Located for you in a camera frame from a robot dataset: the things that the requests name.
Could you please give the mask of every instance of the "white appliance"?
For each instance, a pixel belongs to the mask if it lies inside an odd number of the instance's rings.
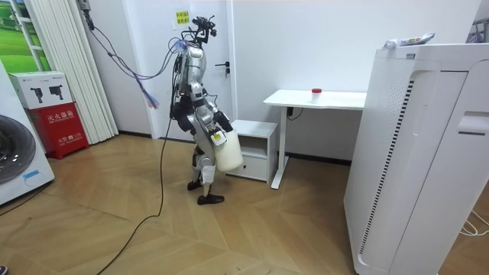
[[[31,123],[0,62],[0,205],[54,180]]]
[[[436,275],[489,180],[489,44],[378,50],[345,213],[360,275]]]

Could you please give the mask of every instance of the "white curtain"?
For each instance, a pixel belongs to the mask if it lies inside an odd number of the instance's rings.
[[[66,74],[90,144],[118,134],[76,0],[27,0],[52,70]]]

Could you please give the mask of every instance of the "wooden floor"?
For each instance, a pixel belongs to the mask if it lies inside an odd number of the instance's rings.
[[[157,213],[162,143],[122,135],[50,160],[54,183],[0,217],[0,264],[12,275],[96,274],[136,224]],[[201,190],[186,190],[192,151],[167,145],[164,212],[104,274],[355,273],[342,206],[349,167],[290,159],[279,190],[218,175],[213,191],[225,203],[198,206]],[[489,216],[487,200],[478,208]],[[488,237],[460,237],[440,275],[489,273],[488,248]]]

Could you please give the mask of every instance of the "washing machine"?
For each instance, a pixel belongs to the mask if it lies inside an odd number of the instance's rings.
[[[0,205],[54,180],[53,171],[0,61]]]

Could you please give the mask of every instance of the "desk leg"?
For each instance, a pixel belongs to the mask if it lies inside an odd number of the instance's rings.
[[[281,107],[280,110],[280,142],[278,151],[278,170],[272,182],[272,189],[278,189],[282,180],[283,172],[289,157],[285,157],[285,134],[287,126],[287,107]]]

